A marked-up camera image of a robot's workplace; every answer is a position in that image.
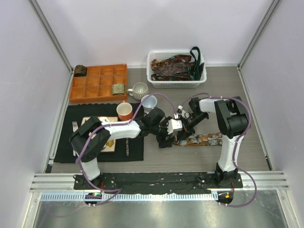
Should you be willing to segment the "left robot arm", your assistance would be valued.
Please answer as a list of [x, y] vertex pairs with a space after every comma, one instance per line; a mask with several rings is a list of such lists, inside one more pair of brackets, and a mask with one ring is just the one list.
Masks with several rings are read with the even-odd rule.
[[84, 183], [95, 190], [101, 186], [102, 176], [97, 157], [110, 140], [142, 138], [149, 134], [156, 136], [159, 148], [172, 147], [174, 138], [168, 135], [169, 120], [159, 108], [152, 109], [147, 115], [133, 121], [106, 122], [98, 117], [89, 118], [69, 141], [78, 156], [77, 162], [85, 172]]

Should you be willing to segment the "orange grey floral tie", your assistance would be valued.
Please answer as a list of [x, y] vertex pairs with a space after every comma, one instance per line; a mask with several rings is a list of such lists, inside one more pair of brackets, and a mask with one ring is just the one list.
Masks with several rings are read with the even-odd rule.
[[175, 146], [221, 146], [222, 133], [211, 133], [211, 134], [197, 134], [191, 135], [186, 139], [175, 142]]

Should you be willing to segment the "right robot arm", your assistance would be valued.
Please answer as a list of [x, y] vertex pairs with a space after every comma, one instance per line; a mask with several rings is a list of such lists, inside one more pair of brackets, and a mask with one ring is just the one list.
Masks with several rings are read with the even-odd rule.
[[194, 126], [208, 119], [209, 113], [217, 118], [218, 129], [222, 134], [220, 159], [216, 164], [214, 181], [224, 188], [237, 179], [237, 158], [240, 143], [251, 127], [251, 114], [239, 96], [232, 98], [193, 97], [189, 101], [192, 112], [187, 113], [183, 106], [178, 107], [175, 117], [168, 121], [168, 135], [175, 135], [176, 141], [184, 140], [194, 134]]

